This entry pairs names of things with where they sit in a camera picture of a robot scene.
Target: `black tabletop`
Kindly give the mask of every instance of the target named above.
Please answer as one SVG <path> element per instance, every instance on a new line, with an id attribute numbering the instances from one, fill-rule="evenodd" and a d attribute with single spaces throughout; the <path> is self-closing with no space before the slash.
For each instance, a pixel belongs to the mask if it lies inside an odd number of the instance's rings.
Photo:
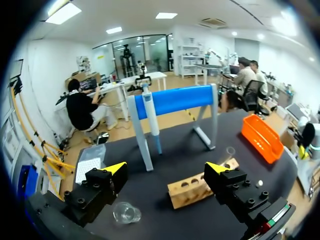
<path id="1" fill-rule="evenodd" d="M 297 168 L 284 151 L 274 164 L 268 164 L 258 151 L 242 136 L 243 110 L 222 113 L 218 117 L 216 148 L 209 151 L 192 130 L 193 123 L 160 131 L 163 155 L 158 155 L 153 138 L 148 145 L 154 171 L 146 172 L 135 137 L 109 142 L 104 163 L 107 166 L 126 161 L 129 179 L 115 203 L 129 202 L 142 213 L 137 223 L 121 225 L 115 222 L 113 207 L 106 205 L 87 230 L 109 240 L 163 239 L 240 239 L 247 229 L 239 223 L 229 208 L 219 205 L 214 196 L 174 210 L 167 184 L 204 171 L 205 162 L 219 164 L 226 147 L 235 148 L 235 158 L 251 181 L 263 181 L 262 191 L 269 192 L 270 201 L 287 197 L 297 177 Z M 210 119 L 201 128 L 211 129 Z"/>

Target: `glass cup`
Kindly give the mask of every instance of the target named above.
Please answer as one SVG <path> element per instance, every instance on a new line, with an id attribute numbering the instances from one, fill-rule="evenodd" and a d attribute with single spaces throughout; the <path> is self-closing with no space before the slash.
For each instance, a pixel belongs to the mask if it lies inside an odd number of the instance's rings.
<path id="1" fill-rule="evenodd" d="M 113 217 L 120 224 L 136 223 L 141 219 L 141 211 L 128 202 L 118 202 L 113 208 Z"/>
<path id="2" fill-rule="evenodd" d="M 230 168 L 230 166 L 227 166 L 226 161 L 232 159 L 236 153 L 236 150 L 232 146 L 228 146 L 225 149 L 225 152 L 223 153 L 222 157 L 220 158 L 219 164 L 225 164 L 224 167 Z"/>

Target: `blue padded bar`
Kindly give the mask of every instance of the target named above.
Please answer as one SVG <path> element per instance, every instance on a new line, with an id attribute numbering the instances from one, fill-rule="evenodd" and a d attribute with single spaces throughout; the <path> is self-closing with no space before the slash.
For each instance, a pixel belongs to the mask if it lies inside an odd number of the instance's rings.
<path id="1" fill-rule="evenodd" d="M 155 114 L 158 116 L 211 105 L 214 102 L 212 91 L 211 85 L 202 85 L 153 92 Z M 139 119 L 146 119 L 147 113 L 142 96 L 134 98 Z"/>

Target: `man in white shirt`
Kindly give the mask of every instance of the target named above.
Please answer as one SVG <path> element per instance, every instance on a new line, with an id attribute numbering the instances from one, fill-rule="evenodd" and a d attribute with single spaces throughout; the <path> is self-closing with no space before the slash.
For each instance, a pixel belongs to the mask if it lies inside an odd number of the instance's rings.
<path id="1" fill-rule="evenodd" d="M 259 82 L 262 82 L 264 83 L 262 85 L 262 87 L 260 88 L 260 93 L 263 94 L 264 96 L 267 96 L 268 95 L 268 84 L 267 84 L 267 80 L 265 78 L 265 75 L 259 70 L 259 64 L 257 61 L 255 60 L 252 60 L 250 62 L 250 67 L 251 69 L 255 72 L 255 75 L 256 75 L 256 79 L 259 81 Z"/>
<path id="2" fill-rule="evenodd" d="M 231 109 L 236 108 L 237 106 L 235 103 L 238 100 L 237 95 L 242 95 L 246 86 L 250 83 L 251 80 L 257 80 L 257 76 L 255 72 L 250 67 L 250 60 L 246 59 L 245 57 L 239 58 L 239 68 L 240 71 L 238 72 L 237 76 L 233 78 L 233 82 L 241 86 L 241 90 L 237 90 L 234 94 L 234 91 L 230 90 L 224 93 L 221 97 L 221 113 L 226 113 Z"/>

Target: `orange container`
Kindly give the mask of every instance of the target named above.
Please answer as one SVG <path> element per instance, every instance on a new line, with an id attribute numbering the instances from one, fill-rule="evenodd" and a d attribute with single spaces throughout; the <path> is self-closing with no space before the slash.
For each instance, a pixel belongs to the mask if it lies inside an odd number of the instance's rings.
<path id="1" fill-rule="evenodd" d="M 257 115 L 252 114 L 243 119 L 241 133 L 269 164 L 281 157 L 284 146 L 279 135 Z"/>

